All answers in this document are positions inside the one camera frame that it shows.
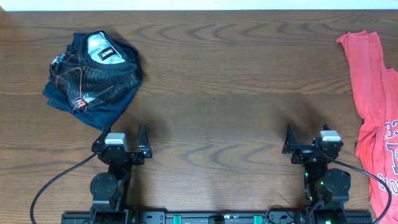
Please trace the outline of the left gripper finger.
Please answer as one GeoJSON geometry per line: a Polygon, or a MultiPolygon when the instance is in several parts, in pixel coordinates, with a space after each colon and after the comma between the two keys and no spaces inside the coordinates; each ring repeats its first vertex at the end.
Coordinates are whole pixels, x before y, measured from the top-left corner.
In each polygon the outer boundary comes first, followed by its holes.
{"type": "Polygon", "coordinates": [[[140,148],[150,148],[149,140],[147,138],[147,133],[146,133],[146,125],[142,125],[141,127],[141,134],[139,138],[139,147],[140,148]]]}
{"type": "Polygon", "coordinates": [[[101,134],[100,136],[94,141],[93,143],[93,148],[99,148],[102,145],[105,144],[105,139],[107,137],[107,135],[109,134],[109,132],[111,131],[111,127],[108,126],[101,134]]]}

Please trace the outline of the red printed t-shirt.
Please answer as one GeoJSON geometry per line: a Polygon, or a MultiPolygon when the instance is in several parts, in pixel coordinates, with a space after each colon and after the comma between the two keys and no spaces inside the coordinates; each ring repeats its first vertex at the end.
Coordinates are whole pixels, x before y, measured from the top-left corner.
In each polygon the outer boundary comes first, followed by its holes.
{"type": "Polygon", "coordinates": [[[377,33],[347,33],[345,51],[356,110],[363,119],[355,154],[369,181],[369,200],[381,223],[397,223],[397,71],[384,64],[377,33]]]}

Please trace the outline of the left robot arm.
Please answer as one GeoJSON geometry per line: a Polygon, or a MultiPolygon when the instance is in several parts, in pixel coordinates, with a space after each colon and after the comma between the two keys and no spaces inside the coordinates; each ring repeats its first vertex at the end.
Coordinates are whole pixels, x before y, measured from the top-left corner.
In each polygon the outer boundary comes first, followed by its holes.
{"type": "Polygon", "coordinates": [[[142,126],[139,150],[130,152],[124,133],[105,130],[93,143],[92,152],[108,166],[107,172],[96,175],[90,183],[93,204],[90,208],[90,224],[137,224],[140,214],[127,205],[132,166],[144,164],[153,156],[146,127],[142,126]]]}

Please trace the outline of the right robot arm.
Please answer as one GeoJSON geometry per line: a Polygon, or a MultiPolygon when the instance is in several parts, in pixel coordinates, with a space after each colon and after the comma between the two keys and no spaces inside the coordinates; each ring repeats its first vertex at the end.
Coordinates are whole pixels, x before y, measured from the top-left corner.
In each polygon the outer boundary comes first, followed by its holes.
{"type": "Polygon", "coordinates": [[[299,144],[293,126],[287,126],[282,148],[291,163],[303,166],[304,192],[310,205],[295,214],[295,223],[347,223],[344,204],[349,200],[351,175],[328,165],[338,157],[343,141],[336,131],[323,126],[309,145],[299,144]]]}

